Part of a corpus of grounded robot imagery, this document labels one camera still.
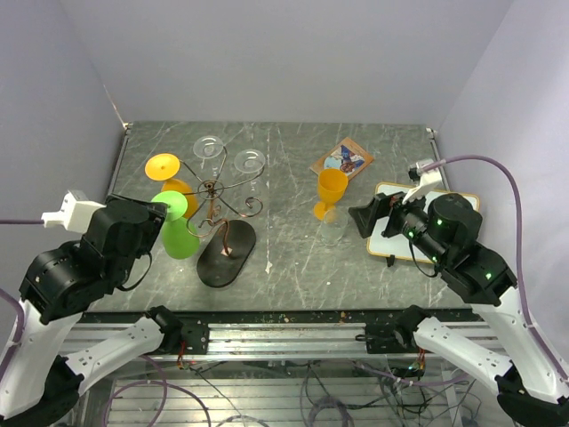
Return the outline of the clear wine glass front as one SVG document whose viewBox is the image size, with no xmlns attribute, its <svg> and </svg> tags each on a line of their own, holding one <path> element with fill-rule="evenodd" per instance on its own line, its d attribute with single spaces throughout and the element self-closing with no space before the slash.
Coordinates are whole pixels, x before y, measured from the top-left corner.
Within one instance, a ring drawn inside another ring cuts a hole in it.
<svg viewBox="0 0 569 427">
<path fill-rule="evenodd" d="M 340 242 L 348 224 L 348 214 L 339 208 L 328 210 L 322 220 L 320 234 L 324 244 L 334 246 Z"/>
</svg>

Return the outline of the green plastic wine glass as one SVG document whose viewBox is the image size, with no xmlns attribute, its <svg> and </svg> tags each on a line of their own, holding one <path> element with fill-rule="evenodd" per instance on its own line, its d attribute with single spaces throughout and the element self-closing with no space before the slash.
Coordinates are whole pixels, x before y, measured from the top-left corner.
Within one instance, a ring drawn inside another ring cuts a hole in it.
<svg viewBox="0 0 569 427">
<path fill-rule="evenodd" d="M 184 260 L 194 255 L 199 248 L 199 239 L 188 232 L 184 214 L 188 201 L 175 190 L 162 191 L 152 198 L 152 202 L 166 205 L 166 218 L 161 229 L 164 250 L 173 259 Z"/>
</svg>

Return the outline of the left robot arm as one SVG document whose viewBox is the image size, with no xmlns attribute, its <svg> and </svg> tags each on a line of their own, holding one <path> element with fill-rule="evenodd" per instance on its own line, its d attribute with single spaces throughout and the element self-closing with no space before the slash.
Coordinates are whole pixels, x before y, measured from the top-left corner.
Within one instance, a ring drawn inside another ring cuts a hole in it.
<svg viewBox="0 0 569 427">
<path fill-rule="evenodd" d="M 60 353 L 91 304 L 128 291 L 134 262 L 150 255 L 167 218 L 164 202 L 111 195 L 102 204 L 70 191 L 61 209 L 43 213 L 45 227 L 80 234 L 39 254 L 11 300 L 17 312 L 1 361 L 1 424 L 48 426 L 60 420 L 98 381 L 139 356 L 171 353 L 182 324 L 164 306 L 90 349 Z"/>
</svg>

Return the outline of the orange plastic wine glass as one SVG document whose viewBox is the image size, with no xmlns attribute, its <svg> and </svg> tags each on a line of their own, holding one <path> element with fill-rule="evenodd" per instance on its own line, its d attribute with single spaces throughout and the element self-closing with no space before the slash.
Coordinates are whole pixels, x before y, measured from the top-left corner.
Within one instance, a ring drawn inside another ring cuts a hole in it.
<svg viewBox="0 0 569 427">
<path fill-rule="evenodd" d="M 324 169 L 317 179 L 318 202 L 313 214 L 322 221 L 325 214 L 343 197 L 349 184 L 348 176 L 339 169 Z"/>
</svg>

